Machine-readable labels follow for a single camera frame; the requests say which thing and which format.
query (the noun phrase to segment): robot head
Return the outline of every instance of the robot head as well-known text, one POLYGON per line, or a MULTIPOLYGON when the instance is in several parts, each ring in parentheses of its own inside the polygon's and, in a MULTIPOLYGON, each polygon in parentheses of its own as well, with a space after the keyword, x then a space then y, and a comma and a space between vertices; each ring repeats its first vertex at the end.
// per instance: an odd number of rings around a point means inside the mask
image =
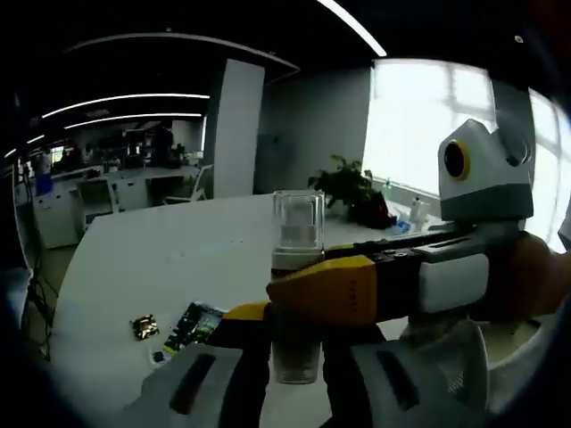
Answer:
POLYGON ((438 177, 443 220, 520 220, 534 214, 530 156, 514 161, 498 131, 467 120, 440 144, 438 177))

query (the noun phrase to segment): led light strip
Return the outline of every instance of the led light strip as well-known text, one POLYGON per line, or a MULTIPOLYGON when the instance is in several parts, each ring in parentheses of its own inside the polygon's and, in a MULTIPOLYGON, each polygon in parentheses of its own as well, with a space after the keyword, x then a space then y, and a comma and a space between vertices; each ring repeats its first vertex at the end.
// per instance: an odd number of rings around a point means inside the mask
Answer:
POLYGON ((74 125, 69 125, 65 129, 72 129, 77 127, 83 127, 85 125, 91 125, 92 123, 106 122, 108 120, 120 120, 120 119, 135 119, 135 118, 161 118, 161 117, 184 117, 184 118, 200 118, 202 114, 200 113, 146 113, 146 114, 128 114, 126 116, 114 116, 112 118, 95 119, 88 122, 76 123, 74 125))
MULTIPOLYGON (((31 140, 28 140, 28 144, 32 144, 34 142, 36 142, 37 140, 41 140, 42 138, 44 138, 45 135, 41 135, 41 136, 37 136, 36 138, 32 138, 31 140)), ((16 153, 16 149, 11 149, 7 154, 4 155, 4 159, 6 159, 8 156, 11 156, 13 154, 16 153)))
POLYGON ((204 100, 210 99, 208 95, 198 95, 198 94, 132 94, 132 95, 117 95, 117 96, 109 96, 107 98, 99 98, 98 100, 92 101, 85 101, 83 103, 77 103, 73 105, 68 105, 67 107, 63 107, 58 110, 50 111, 47 114, 42 116, 42 119, 49 118, 56 113, 60 113, 62 111, 76 109, 78 107, 95 104, 95 103, 104 103, 106 101, 115 101, 115 100, 127 100, 129 98, 153 98, 153 97, 171 97, 171 98, 201 98, 204 100))
POLYGON ((381 47, 381 45, 368 31, 365 30, 365 27, 360 25, 360 23, 338 3, 333 0, 318 0, 318 2, 323 4, 327 9, 337 15, 345 24, 351 27, 353 31, 355 31, 360 38, 367 43, 367 45, 371 46, 371 49, 373 49, 378 56, 386 56, 386 50, 381 47))

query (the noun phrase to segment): window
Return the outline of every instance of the window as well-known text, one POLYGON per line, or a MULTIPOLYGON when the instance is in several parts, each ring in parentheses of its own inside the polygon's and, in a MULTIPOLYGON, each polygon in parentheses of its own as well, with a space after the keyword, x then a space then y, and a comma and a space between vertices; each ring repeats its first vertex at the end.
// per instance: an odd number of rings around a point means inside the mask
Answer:
POLYGON ((449 62, 378 61, 363 168, 374 177, 438 195, 438 147, 467 119, 495 128, 486 71, 449 62))
POLYGON ((543 95, 530 90, 535 128, 534 216, 525 230, 565 252, 558 231, 571 196, 571 131, 567 115, 543 95))
POLYGON ((52 155, 52 165, 54 165, 56 162, 59 162, 62 157, 63 157, 63 146, 61 147, 54 147, 51 151, 50 151, 51 155, 52 155))

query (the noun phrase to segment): transparent cup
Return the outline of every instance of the transparent cup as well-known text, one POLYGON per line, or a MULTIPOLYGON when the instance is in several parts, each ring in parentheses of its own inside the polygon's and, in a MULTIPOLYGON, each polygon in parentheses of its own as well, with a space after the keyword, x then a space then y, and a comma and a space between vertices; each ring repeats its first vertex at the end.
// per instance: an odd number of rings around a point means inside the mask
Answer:
MULTIPOLYGON (((324 194, 274 193, 272 278, 287 276, 324 258, 324 194)), ((287 308, 274 305, 272 359, 279 383, 316 381, 320 342, 315 328, 287 308)))

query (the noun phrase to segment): green plant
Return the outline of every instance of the green plant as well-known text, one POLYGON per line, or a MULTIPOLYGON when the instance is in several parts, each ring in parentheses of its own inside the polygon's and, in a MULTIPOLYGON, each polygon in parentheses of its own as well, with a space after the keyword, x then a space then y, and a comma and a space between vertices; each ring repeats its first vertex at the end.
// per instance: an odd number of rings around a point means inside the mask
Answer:
POLYGON ((318 176, 308 180, 309 187, 329 196, 327 207, 341 201, 349 207, 352 221, 378 229, 394 225, 396 218, 389 214, 383 194, 373 189, 371 171, 361 173, 358 160, 349 162, 335 154, 331 158, 339 163, 335 172, 320 169, 318 176))
POLYGON ((349 206, 370 201, 375 193, 371 171, 367 169, 361 174, 361 163, 358 160, 349 162, 336 154, 331 155, 331 159, 339 163, 335 172, 320 169, 318 176, 308 180, 309 187, 330 197, 327 207, 331 208, 337 201, 349 206))

